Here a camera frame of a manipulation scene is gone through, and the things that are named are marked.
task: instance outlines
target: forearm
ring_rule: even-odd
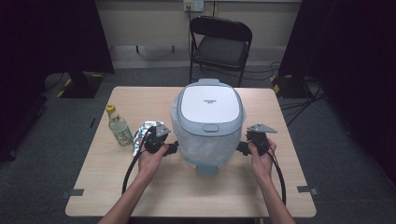
[[[279,197],[271,177],[260,178],[258,179],[258,183],[262,190],[262,197],[264,198],[272,223],[295,223],[289,210]]]
[[[148,185],[148,178],[137,176],[99,223],[127,223]]]

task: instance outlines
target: black folding chair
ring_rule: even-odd
[[[190,22],[191,62],[190,83],[194,63],[240,71],[238,87],[241,86],[252,39],[250,29],[240,21],[201,16]],[[197,44],[197,35],[203,39]]]

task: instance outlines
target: person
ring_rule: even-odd
[[[269,138],[268,142],[270,145],[269,152],[274,156],[276,144]],[[256,176],[256,181],[262,191],[262,197],[264,198],[272,223],[295,223],[289,210],[285,204],[283,204],[272,181],[271,172],[273,162],[271,158],[267,154],[259,156],[259,152],[253,143],[249,143],[248,147],[251,152],[251,167],[253,174]],[[128,222],[144,190],[156,174],[163,154],[168,148],[169,146],[164,144],[161,146],[160,150],[154,154],[150,154],[142,148],[136,178],[99,223]]]

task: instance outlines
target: bottle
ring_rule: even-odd
[[[120,146],[126,147],[131,145],[134,138],[129,130],[125,118],[116,111],[116,107],[114,105],[107,105],[106,111],[109,119],[108,128],[110,128],[111,132],[114,133],[114,136],[116,136]]]

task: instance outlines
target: wooden tabletop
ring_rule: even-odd
[[[117,87],[109,103],[128,121],[134,133],[147,120],[159,120],[172,131],[170,106],[180,87]],[[286,182],[287,207],[294,217],[313,217],[316,208],[306,186],[290,134],[274,92],[270,89],[236,88],[247,113],[242,141],[248,126],[262,122],[277,130],[268,133],[277,144],[276,157]],[[170,133],[166,143],[176,137]],[[132,147],[120,147],[108,129],[104,109],[75,189],[82,196],[71,196],[65,212],[70,217],[102,217],[121,196],[125,173],[133,159]],[[130,182],[137,174],[133,169]],[[279,178],[273,180],[280,192]],[[158,173],[145,190],[133,212],[134,217],[268,217],[262,194],[250,167],[250,156],[235,151],[215,176],[198,176],[180,152],[163,158]]]

